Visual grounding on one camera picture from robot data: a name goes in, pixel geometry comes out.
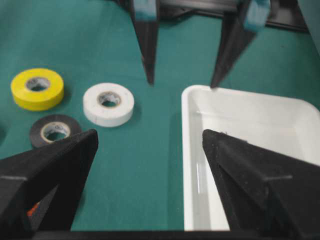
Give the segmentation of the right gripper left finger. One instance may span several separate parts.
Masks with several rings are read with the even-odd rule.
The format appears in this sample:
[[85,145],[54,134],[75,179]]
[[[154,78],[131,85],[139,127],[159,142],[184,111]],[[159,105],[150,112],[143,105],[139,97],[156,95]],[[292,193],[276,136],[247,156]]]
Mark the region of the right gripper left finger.
[[[0,237],[69,231],[98,149],[90,129],[0,161]],[[27,211],[39,207],[31,218]]]

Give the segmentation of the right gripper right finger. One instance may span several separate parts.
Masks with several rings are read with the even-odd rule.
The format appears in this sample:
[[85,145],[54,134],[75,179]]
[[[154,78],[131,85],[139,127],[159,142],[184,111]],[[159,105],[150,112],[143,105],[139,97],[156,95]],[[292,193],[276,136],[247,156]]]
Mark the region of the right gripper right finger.
[[231,231],[320,237],[320,168],[206,129],[202,147]]

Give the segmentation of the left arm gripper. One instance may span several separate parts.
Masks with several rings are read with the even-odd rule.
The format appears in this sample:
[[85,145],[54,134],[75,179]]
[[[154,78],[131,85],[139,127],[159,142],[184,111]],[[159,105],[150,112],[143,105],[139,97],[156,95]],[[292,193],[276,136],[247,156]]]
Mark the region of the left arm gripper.
[[159,21],[183,15],[223,18],[210,87],[216,88],[265,27],[307,32],[296,0],[118,0],[130,14],[147,82],[155,82]]

